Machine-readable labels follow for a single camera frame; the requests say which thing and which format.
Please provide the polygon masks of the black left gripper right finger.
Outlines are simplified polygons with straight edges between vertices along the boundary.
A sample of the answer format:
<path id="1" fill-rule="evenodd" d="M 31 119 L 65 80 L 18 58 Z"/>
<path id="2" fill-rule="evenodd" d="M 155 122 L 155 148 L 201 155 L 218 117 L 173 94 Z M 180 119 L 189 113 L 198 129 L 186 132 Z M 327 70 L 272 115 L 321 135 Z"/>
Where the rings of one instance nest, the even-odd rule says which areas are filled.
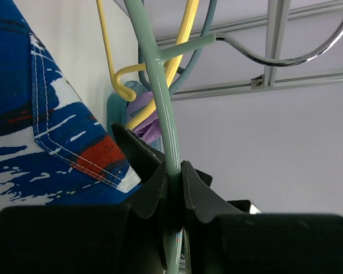
<path id="1" fill-rule="evenodd" d="M 244 213 L 183 162 L 187 273 L 343 273 L 343 217 Z"/>

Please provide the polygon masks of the blue red white patterned trousers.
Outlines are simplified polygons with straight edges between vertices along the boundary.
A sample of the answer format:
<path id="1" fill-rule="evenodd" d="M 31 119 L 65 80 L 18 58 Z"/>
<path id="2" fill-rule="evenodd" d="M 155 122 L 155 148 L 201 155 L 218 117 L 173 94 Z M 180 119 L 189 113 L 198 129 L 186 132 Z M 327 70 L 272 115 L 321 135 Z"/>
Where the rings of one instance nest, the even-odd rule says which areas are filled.
<path id="1" fill-rule="evenodd" d="M 117 204 L 141 178 L 13 1 L 0 1 L 0 207 Z"/>

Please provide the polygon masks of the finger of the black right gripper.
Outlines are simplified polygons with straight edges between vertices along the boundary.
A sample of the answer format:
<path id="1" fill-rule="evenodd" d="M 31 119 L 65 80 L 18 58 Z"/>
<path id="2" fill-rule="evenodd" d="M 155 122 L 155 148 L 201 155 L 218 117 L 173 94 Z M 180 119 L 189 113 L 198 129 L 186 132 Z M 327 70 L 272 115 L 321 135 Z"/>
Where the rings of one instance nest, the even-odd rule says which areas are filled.
<path id="1" fill-rule="evenodd" d="M 147 144 L 122 124 L 113 123 L 111 129 L 116 144 L 141 178 L 141 182 L 146 183 L 157 171 L 166 173 L 165 156 L 162 152 Z"/>
<path id="2" fill-rule="evenodd" d="M 202 183 L 207 187 L 211 187 L 213 177 L 201 170 L 194 169 L 193 184 L 201 185 Z"/>

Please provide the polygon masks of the mint green plastic hanger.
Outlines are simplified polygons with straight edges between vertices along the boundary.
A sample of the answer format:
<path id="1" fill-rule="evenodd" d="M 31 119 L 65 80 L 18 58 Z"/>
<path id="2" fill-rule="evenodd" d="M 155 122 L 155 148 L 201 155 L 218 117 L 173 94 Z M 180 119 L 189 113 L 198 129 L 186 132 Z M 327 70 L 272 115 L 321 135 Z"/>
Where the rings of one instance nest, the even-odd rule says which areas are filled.
<path id="1" fill-rule="evenodd" d="M 209 34 L 202 38 L 172 46 L 166 49 L 158 47 L 148 19 L 147 12 L 141 1 L 125 1 L 131 23 L 139 46 L 144 54 L 146 71 L 149 74 L 150 84 L 154 95 L 155 105 L 158 112 L 162 130 L 163 147 L 166 156 L 166 169 L 171 178 L 171 193 L 176 195 L 181 177 L 181 161 L 176 122 L 167 87 L 164 63 L 182 55 L 188 51 L 202 48 L 215 41 L 224 41 L 235 48 L 239 53 L 260 65 L 270 67 L 290 67 L 307 63 L 327 52 L 343 35 L 343 20 L 335 32 L 320 46 L 313 51 L 299 57 L 290 59 L 272 59 L 262 57 L 243 47 L 242 44 L 224 34 Z"/>

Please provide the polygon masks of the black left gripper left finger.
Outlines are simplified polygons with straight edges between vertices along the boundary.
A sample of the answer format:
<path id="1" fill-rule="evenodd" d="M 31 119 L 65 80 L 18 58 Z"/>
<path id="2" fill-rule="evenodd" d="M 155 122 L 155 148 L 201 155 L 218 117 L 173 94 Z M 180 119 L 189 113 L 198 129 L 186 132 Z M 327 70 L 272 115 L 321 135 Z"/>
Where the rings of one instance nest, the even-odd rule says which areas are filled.
<path id="1" fill-rule="evenodd" d="M 168 186 L 160 164 L 121 204 L 3 209 L 0 273 L 164 272 Z"/>

